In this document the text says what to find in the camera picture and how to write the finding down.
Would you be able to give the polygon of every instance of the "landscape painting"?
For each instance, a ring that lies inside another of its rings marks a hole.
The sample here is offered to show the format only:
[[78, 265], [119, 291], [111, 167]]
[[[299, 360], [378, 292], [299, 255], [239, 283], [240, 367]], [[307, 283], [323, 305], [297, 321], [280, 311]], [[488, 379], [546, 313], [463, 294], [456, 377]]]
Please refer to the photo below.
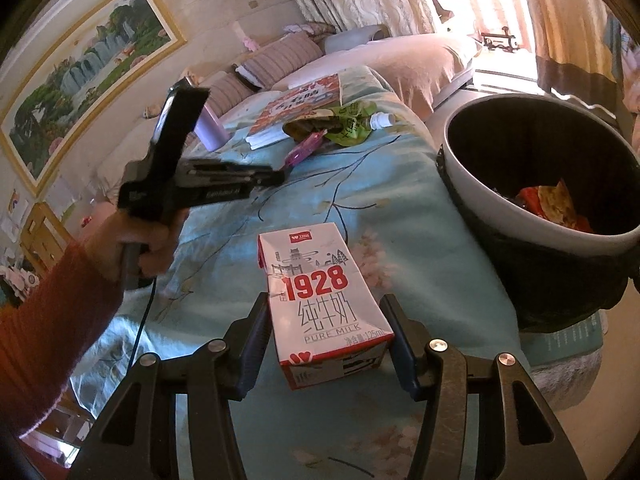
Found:
[[50, 51], [2, 116], [25, 184], [39, 193], [60, 158], [118, 92], [184, 40], [157, 0], [108, 0]]

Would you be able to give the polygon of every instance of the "striped pillow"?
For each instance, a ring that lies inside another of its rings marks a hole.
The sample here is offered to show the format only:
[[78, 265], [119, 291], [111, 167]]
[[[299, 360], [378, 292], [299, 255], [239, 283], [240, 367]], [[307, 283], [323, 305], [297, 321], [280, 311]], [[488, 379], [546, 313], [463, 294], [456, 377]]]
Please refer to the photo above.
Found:
[[218, 117], [222, 117], [231, 108], [254, 94], [235, 76], [225, 74], [216, 77], [211, 83], [204, 82], [202, 86], [209, 87], [209, 99], [207, 104]]
[[320, 47], [306, 32], [296, 32], [268, 44], [238, 69], [243, 68], [254, 76], [262, 88], [269, 90], [282, 78], [319, 57], [322, 57]]

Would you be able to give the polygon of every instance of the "red sleeve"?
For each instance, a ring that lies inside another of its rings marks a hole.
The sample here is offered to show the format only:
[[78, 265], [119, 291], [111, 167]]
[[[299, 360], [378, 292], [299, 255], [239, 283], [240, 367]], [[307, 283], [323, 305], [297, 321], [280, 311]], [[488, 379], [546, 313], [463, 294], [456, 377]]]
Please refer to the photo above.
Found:
[[0, 412], [17, 435], [55, 406], [78, 361], [122, 302], [72, 243], [20, 308], [0, 322]]

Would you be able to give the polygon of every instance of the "pink package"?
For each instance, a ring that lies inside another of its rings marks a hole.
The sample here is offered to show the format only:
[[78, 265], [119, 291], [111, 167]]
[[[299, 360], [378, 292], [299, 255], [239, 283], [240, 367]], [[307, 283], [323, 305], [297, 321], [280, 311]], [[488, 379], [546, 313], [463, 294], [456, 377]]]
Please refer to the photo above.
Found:
[[293, 390], [380, 365], [394, 334], [335, 224], [259, 235], [258, 263]]

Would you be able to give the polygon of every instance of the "blanket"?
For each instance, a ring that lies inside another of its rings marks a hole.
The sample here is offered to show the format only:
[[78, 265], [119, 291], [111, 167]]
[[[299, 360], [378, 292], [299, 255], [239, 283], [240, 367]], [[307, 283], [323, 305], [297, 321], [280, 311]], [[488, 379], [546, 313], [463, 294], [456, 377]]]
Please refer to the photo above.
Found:
[[[348, 69], [340, 81], [345, 104], [374, 101], [399, 123], [354, 148], [312, 156], [277, 189], [194, 209], [175, 263], [158, 279], [138, 355], [188, 354], [246, 316], [266, 288], [259, 233], [335, 222], [377, 299], [394, 293], [408, 317], [466, 354], [493, 359], [510, 352], [527, 367], [514, 309], [438, 176], [429, 131], [370, 69]], [[210, 156], [280, 167], [292, 140], [254, 152], [244, 140], [267, 102], [238, 118], [232, 140]], [[126, 295], [74, 373], [78, 399], [96, 416], [126, 373], [148, 295]], [[231, 405], [247, 476], [262, 480], [403, 479], [424, 410], [401, 390], [388, 358], [378, 370], [292, 392], [273, 341], [255, 388]], [[192, 478], [183, 399], [177, 420], [180, 476]], [[472, 399], [462, 478], [474, 474], [474, 425]]]

